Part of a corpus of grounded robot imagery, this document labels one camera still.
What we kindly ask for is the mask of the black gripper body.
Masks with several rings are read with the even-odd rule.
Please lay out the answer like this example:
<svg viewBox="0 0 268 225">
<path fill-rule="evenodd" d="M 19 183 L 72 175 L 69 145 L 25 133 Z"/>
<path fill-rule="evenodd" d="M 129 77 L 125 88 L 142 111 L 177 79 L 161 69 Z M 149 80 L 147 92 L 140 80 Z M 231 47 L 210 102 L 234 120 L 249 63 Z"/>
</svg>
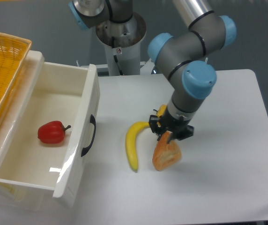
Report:
<svg viewBox="0 0 268 225">
<path fill-rule="evenodd" d="M 168 110 L 165 110 L 164 114 L 159 119 L 159 123 L 164 129 L 164 133 L 166 131 L 181 131 L 188 125 L 189 122 L 190 120 L 184 120 L 183 117 L 180 117 L 179 119 L 174 118 Z"/>
</svg>

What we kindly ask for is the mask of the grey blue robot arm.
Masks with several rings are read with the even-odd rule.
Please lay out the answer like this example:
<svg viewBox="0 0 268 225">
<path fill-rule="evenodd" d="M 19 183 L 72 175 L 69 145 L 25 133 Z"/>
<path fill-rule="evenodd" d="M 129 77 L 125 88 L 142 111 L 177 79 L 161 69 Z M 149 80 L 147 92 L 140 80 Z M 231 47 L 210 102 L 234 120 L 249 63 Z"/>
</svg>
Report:
<svg viewBox="0 0 268 225">
<path fill-rule="evenodd" d="M 194 133 L 190 120 L 211 93 L 216 71 L 202 60 L 232 44 L 237 35 L 234 21 L 217 16 L 206 0 L 175 0 L 174 6 L 188 33 L 173 37 L 162 33 L 148 45 L 148 55 L 174 88 L 163 115 L 152 115 L 149 125 L 161 137 L 183 140 Z M 105 48 L 109 75 L 140 73 L 140 44 L 146 35 L 144 19 L 131 0 L 73 0 L 69 8 L 82 30 L 95 28 Z"/>
</svg>

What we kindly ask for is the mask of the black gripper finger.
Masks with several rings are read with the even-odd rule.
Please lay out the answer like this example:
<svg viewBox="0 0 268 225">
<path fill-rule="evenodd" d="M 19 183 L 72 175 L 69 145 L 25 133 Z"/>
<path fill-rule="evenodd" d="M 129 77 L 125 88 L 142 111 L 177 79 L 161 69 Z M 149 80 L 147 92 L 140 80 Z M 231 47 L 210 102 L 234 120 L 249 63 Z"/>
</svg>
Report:
<svg viewBox="0 0 268 225">
<path fill-rule="evenodd" d="M 187 125 L 183 130 L 173 131 L 170 133 L 167 142 L 170 143 L 172 140 L 184 140 L 194 135 L 194 127 Z"/>
<path fill-rule="evenodd" d="M 164 133 L 164 129 L 161 127 L 159 119 L 160 118 L 156 115 L 150 115 L 149 117 L 149 127 L 152 133 L 157 135 L 157 141 L 160 141 L 162 134 Z"/>
</svg>

